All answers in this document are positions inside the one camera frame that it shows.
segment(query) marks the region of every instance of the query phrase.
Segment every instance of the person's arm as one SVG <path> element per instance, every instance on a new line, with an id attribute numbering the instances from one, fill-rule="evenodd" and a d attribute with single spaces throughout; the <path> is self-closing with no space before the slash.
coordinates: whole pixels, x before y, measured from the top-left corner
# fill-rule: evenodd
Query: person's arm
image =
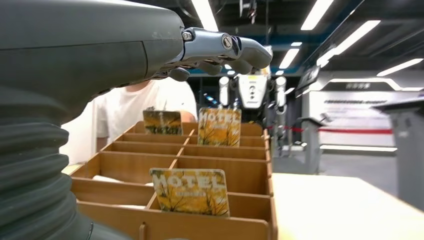
<path id="1" fill-rule="evenodd" d="M 96 152 L 108 144 L 108 115 L 106 113 L 105 96 L 99 96 L 95 100 L 96 105 Z"/>
<path id="2" fill-rule="evenodd" d="M 196 118 L 188 111 L 181 110 L 179 111 L 181 113 L 181 122 L 183 123 L 195 123 Z"/>

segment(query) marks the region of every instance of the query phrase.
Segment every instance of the person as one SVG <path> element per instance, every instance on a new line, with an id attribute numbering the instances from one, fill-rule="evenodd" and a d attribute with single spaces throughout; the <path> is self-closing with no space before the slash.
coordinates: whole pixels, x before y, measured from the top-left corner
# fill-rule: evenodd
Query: person
<path id="1" fill-rule="evenodd" d="M 114 88 L 94 102 L 97 110 L 97 151 L 142 121 L 146 109 L 180 111 L 182 122 L 197 121 L 195 96 L 189 84 L 170 77 Z"/>

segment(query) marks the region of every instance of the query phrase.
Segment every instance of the card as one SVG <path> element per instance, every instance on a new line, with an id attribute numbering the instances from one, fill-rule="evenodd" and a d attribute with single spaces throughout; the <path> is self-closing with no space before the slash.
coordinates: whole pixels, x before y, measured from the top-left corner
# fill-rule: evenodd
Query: card
<path id="1" fill-rule="evenodd" d="M 240 109 L 202 107 L 199 111 L 197 144 L 238 147 L 241 127 Z"/>
<path id="2" fill-rule="evenodd" d="M 151 168 L 150 175 L 163 211 L 230 216 L 223 170 Z"/>
<path id="3" fill-rule="evenodd" d="M 146 134 L 183 134 L 181 113 L 179 111 L 144 110 L 143 118 Z"/>

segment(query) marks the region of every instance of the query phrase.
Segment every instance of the table surface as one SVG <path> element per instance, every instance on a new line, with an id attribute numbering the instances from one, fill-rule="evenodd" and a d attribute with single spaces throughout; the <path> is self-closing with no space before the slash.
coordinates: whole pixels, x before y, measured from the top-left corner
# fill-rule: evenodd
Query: table surface
<path id="1" fill-rule="evenodd" d="M 355 177 L 274 173 L 278 240 L 424 240 L 424 213 Z"/>

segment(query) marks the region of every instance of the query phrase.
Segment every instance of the wooden organizer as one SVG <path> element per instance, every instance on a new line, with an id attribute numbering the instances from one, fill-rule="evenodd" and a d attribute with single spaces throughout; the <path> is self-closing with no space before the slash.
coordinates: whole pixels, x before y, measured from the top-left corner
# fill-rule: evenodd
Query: wooden organizer
<path id="1" fill-rule="evenodd" d="M 197 131 L 197 123 L 183 123 L 182 136 L 149 135 L 137 123 L 71 174 L 79 210 L 135 240 L 276 240 L 268 132 L 244 123 L 240 147 L 214 147 L 197 145 Z M 161 211 L 145 185 L 150 168 L 224 170 L 231 217 Z M 92 180 L 96 175 L 123 182 Z"/>

